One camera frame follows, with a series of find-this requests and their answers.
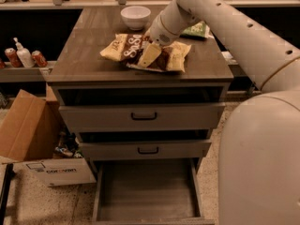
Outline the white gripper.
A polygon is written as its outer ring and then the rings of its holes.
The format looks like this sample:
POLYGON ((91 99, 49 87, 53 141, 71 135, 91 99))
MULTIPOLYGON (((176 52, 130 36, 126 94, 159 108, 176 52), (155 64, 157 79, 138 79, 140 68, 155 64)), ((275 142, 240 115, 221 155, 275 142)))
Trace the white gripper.
POLYGON ((153 20, 150 38, 156 43, 148 43, 142 51, 138 66, 149 67, 161 54, 161 46, 172 44, 188 27, 188 14, 181 8, 165 7, 153 20))

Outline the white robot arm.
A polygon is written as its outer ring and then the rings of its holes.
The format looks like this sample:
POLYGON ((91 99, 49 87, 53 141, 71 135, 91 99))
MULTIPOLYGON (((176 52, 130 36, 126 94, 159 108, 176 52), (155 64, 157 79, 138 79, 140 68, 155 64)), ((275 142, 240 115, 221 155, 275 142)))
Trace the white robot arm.
POLYGON ((300 52, 223 0, 172 0, 150 38, 171 44, 199 20, 261 90, 222 129, 219 225, 300 225, 300 52))

